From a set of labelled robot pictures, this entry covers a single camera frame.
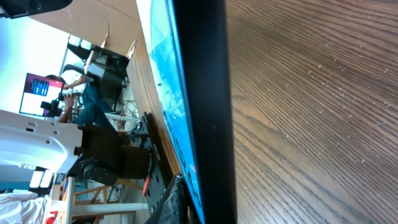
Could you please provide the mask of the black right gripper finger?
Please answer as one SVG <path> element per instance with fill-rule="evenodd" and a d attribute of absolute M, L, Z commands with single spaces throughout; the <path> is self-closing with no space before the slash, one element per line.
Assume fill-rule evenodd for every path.
<path fill-rule="evenodd" d="M 185 185 L 181 174 L 173 176 L 164 196 L 152 215 L 153 224 L 188 223 L 188 205 Z"/>

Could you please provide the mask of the Galaxy smartphone with blue screen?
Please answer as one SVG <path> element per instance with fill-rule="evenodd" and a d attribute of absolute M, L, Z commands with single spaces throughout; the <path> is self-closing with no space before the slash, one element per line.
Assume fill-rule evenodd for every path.
<path fill-rule="evenodd" d="M 224 1 L 138 1 L 162 117 L 192 221 L 236 223 Z"/>

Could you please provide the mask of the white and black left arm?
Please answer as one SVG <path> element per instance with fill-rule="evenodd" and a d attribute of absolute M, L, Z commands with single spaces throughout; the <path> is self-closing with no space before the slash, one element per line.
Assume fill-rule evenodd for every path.
<path fill-rule="evenodd" d="M 108 114 L 90 105 L 84 124 L 60 123 L 1 111 L 1 160 L 115 185 L 119 179 L 145 179 L 154 170 L 153 154 L 123 145 Z"/>

